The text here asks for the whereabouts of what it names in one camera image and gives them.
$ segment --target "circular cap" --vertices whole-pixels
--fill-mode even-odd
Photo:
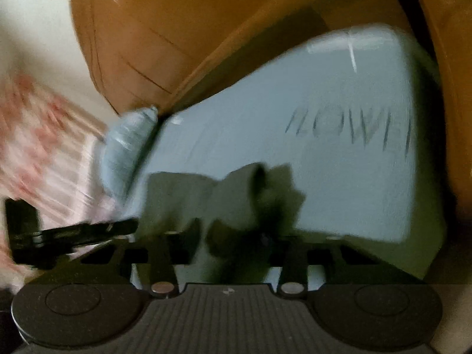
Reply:
[[[28,283],[11,313],[27,341],[77,348],[116,336],[141,309],[141,295],[131,284]]]
[[[156,294],[166,295],[173,292],[175,289],[175,286],[170,282],[163,281],[163,282],[153,283],[150,289]]]
[[[64,285],[46,295],[46,305],[55,313],[79,315],[93,310],[100,303],[100,292],[89,285]]]
[[[296,295],[300,294],[305,290],[305,286],[298,282],[285,282],[280,290],[285,294]]]
[[[394,286],[369,285],[355,293],[357,306],[372,315],[392,316],[403,312],[409,305],[408,295]]]
[[[358,348],[397,351],[428,342],[442,316],[441,300],[424,284],[335,285],[308,302],[329,334]]]

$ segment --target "blue cloth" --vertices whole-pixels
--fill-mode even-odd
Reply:
[[[120,204],[126,202],[128,191],[145,145],[157,125],[157,109],[143,108],[126,113],[112,126],[105,137],[100,163],[102,185]]]

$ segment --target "grooved rubber surface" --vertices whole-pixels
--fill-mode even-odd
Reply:
[[[29,345],[27,353],[67,350]],[[273,295],[267,285],[188,285],[180,296],[154,300],[129,331],[100,346],[76,354],[174,353],[352,353],[365,350],[344,344],[325,332],[298,301]],[[433,354],[427,345],[404,354]]]

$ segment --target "metal screw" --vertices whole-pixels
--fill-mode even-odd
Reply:
[[[285,294],[289,295],[297,295],[305,290],[305,286],[298,282],[285,282],[281,287],[280,290]]]
[[[150,289],[156,294],[166,295],[173,292],[175,289],[175,286],[170,282],[163,281],[163,282],[153,283]]]

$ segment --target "red patterned fabric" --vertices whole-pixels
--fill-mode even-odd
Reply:
[[[104,131],[104,124],[31,77],[8,77],[0,88],[1,197],[35,206],[42,229],[109,217],[113,204],[97,190],[93,172],[94,145]],[[0,287],[18,288],[33,273],[11,260],[4,220],[0,232]]]

